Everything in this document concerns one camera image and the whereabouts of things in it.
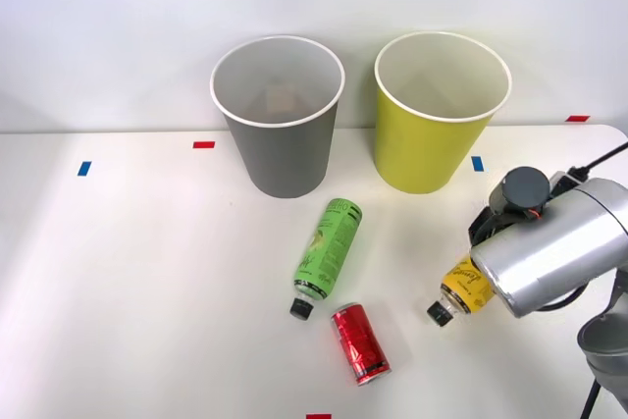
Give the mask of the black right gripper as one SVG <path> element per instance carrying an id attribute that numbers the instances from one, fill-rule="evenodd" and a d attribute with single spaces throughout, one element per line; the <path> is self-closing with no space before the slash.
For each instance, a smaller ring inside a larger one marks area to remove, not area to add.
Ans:
<path id="1" fill-rule="evenodd" d="M 475 246 L 510 225 L 506 215 L 495 213 L 490 206 L 485 206 L 468 229 L 470 245 Z"/>

